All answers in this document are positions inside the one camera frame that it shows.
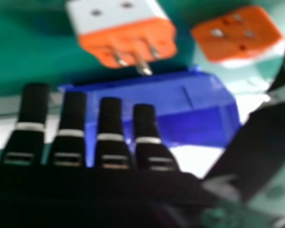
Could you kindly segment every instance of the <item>blue box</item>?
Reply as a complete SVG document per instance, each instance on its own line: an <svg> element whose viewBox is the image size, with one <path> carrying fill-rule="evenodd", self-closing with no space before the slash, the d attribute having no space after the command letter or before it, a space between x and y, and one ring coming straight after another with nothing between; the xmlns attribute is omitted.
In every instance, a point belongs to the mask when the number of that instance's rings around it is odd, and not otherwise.
<svg viewBox="0 0 285 228"><path fill-rule="evenodd" d="M64 85L60 89L87 92L85 128L89 166L94 163L96 124L103 97L123 100L124 133L132 149L132 111L138 103L156 107L160 133L168 147L226 147L240 128L232 94L215 76L198 68L87 86Z"/></svg>

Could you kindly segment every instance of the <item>green mat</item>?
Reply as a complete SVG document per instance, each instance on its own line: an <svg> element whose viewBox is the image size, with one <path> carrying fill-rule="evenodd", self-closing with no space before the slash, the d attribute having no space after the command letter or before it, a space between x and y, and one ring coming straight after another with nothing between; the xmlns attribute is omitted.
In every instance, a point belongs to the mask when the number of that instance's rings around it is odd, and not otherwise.
<svg viewBox="0 0 285 228"><path fill-rule="evenodd" d="M240 6L270 10L277 0L159 0L178 28L178 54L152 64L155 73L192 64L190 28ZM19 94L28 82L86 83L138 76L133 67L110 70L82 51L73 35L63 0L0 0L0 96Z"/></svg>

